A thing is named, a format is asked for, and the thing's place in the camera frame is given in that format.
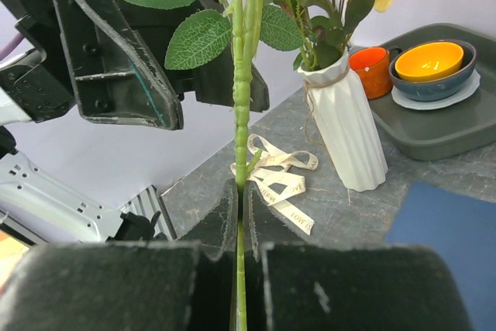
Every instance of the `ribbon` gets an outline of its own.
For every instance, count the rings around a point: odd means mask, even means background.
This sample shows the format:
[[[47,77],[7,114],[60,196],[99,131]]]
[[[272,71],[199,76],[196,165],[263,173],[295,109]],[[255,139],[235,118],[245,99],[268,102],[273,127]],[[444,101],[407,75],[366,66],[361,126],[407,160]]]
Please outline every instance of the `ribbon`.
[[[306,191],[305,177],[299,174],[291,174],[288,171],[291,166],[314,170],[319,165],[319,159],[314,154],[303,150],[285,153],[262,136],[255,134],[251,134],[248,137],[248,151],[251,154],[255,154],[259,150],[259,147],[254,144],[255,139],[260,140],[265,150],[262,149],[260,159],[248,180],[257,184],[263,199],[268,205],[278,210],[279,213],[288,218],[305,234],[310,235],[315,224],[314,220],[288,201],[290,197]],[[302,154],[308,156],[306,163],[295,158],[295,156]],[[264,167],[279,167],[280,170],[272,171]],[[236,164],[231,164],[231,172],[236,175]],[[270,187],[273,184],[282,184],[286,188],[279,194]]]

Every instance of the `blue mat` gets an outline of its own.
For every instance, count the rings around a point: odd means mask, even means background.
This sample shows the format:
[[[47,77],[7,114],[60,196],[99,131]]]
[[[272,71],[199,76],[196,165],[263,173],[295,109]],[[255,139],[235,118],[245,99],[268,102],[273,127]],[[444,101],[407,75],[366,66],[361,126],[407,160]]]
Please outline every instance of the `blue mat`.
[[[476,331],[496,330],[496,204],[413,184],[386,242],[433,248],[450,268]]]

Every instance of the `blue bowl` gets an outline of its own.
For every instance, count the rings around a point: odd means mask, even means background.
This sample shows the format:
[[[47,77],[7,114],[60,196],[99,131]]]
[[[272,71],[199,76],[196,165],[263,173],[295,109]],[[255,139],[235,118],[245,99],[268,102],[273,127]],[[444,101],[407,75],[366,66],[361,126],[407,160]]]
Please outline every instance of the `blue bowl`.
[[[430,102],[438,101],[453,96],[463,87],[475,69],[477,59],[477,50],[475,47],[462,40],[443,40],[453,42],[463,48],[463,60],[461,68],[449,77],[437,79],[435,81],[412,82],[400,79],[400,76],[394,69],[396,60],[401,56],[396,56],[389,65],[389,74],[393,79],[394,86],[403,92],[408,98],[415,101]]]

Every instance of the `gray tray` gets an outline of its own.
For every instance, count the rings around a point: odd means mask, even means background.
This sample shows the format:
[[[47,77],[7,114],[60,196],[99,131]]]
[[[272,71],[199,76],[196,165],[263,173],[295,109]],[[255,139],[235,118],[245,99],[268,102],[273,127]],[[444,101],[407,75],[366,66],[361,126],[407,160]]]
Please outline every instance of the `gray tray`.
[[[415,29],[383,45],[407,49],[419,43],[457,39],[477,48],[478,91],[449,108],[420,112],[393,102],[391,94],[370,101],[379,128],[398,149],[416,160],[439,160],[496,141],[496,41],[468,29],[435,24]]]

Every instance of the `orange mug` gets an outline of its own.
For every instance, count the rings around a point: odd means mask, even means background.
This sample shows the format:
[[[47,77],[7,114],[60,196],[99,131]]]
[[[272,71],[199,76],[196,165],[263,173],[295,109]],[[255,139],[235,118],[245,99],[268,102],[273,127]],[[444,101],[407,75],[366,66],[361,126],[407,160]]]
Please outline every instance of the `orange mug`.
[[[393,81],[389,75],[391,52],[402,51],[397,47],[392,47],[390,50],[371,47],[359,50],[349,58],[350,68],[360,77],[369,100],[387,95],[393,89]]]

